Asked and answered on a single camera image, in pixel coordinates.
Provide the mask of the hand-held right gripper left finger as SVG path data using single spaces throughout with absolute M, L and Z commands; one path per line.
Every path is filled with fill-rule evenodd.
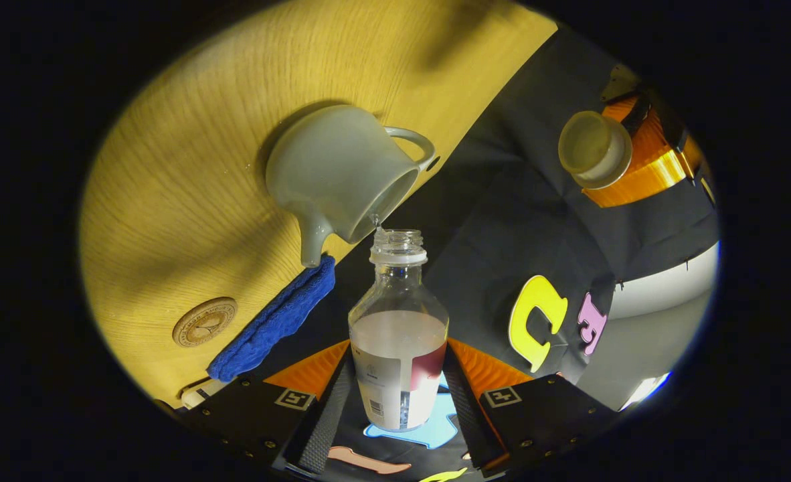
M 319 478 L 354 377 L 343 341 L 269 378 L 241 375 L 178 419 L 265 473 Z

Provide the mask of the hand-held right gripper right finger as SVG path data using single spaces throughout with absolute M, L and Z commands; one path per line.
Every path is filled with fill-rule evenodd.
M 487 478 L 566 455 L 612 430 L 621 416 L 563 376 L 531 378 L 452 338 L 442 373 L 472 466 Z

